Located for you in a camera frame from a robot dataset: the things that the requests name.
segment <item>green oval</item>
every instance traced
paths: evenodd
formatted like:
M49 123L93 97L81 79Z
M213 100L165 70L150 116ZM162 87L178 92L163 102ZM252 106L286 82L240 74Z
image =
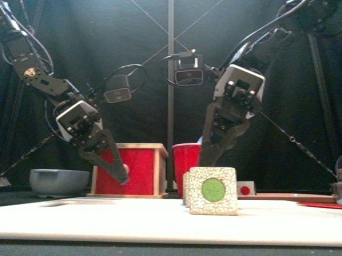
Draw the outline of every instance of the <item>green oval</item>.
M217 178L210 178L202 183L202 195L206 200L216 203L221 201L226 194L226 186Z

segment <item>black curtain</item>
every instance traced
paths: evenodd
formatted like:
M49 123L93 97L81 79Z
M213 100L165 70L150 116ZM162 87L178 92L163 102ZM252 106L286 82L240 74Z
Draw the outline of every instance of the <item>black curtain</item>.
M10 4L24 20L18 2ZM197 49L206 64L218 67L240 41L276 18L284 2L175 1L175 52ZM163 143L166 146L167 84L159 65L167 56L169 1L30 0L26 4L31 21L36 21L36 37L54 59L54 76L67 78L85 94L87 84L97 86L121 66L146 65L150 79L133 99L101 105L105 125L117 142ZM341 36L318 38L318 44L341 145ZM336 155L329 145L313 64L304 34L277 55L266 74L264 111L333 169ZM20 84L7 63L2 62L0 68L3 170L51 132L45 123L45 99ZM131 86L137 85L139 77L133 80ZM175 89L175 144L199 139L214 87L216 84L207 82L201 87ZM218 165L234 166L238 179L254 180L260 191L328 192L334 181L262 115L252 119L252 128ZM32 168L91 171L93 166L78 157L69 144L55 139L8 172L14 186L28 187Z

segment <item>gray bowl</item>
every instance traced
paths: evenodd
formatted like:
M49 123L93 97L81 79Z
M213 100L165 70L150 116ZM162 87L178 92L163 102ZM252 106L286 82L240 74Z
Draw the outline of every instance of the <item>gray bowl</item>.
M90 172L61 169L32 169L30 185L41 197L69 197L81 194L90 180Z

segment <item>red cardboard box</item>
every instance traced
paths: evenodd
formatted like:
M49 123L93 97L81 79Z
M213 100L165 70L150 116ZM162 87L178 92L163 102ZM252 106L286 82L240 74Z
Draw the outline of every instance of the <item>red cardboard box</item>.
M162 144L118 143L123 163L130 168L130 181L121 183L107 171L95 166L91 195L121 197L162 197L166 193L167 151ZM110 150L103 152L105 159L113 160Z

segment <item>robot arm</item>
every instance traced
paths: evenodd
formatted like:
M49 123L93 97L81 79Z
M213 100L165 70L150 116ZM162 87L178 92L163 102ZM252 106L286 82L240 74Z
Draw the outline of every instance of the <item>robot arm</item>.
M199 166L214 166L249 129L249 114L261 111L258 91L277 52L304 31L317 32L337 10L340 0L289 0L285 12L238 45L220 68L214 102L207 107Z
M81 157L102 166L125 184L129 181L127 171L111 133L102 127L97 106L69 80L53 77L50 66L34 47L35 38L18 22L4 1L0 1L0 38L20 80L35 87L55 106L65 139L78 148ZM114 163L101 157L106 149L111 149Z

